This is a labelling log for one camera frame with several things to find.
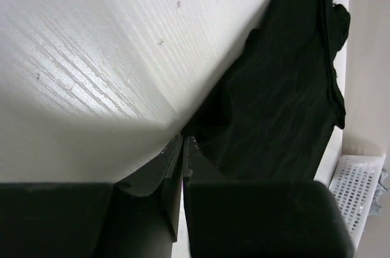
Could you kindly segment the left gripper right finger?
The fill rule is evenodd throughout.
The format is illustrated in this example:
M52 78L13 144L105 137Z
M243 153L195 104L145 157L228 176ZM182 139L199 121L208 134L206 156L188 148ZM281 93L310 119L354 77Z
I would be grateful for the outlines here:
M224 181L225 176L203 155L194 137L186 137L183 146L183 182Z

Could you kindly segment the black tank top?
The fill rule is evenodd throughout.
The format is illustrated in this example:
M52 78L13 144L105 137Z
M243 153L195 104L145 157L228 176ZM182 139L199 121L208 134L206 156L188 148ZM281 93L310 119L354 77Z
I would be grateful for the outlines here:
M313 179L345 126L333 62L349 26L333 0L271 0L183 135L229 179Z

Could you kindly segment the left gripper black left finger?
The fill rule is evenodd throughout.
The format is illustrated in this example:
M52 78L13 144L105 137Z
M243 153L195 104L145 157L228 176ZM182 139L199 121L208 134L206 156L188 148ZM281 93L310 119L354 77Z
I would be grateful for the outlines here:
M177 241L183 137L175 136L141 168L115 184L116 223L121 241Z

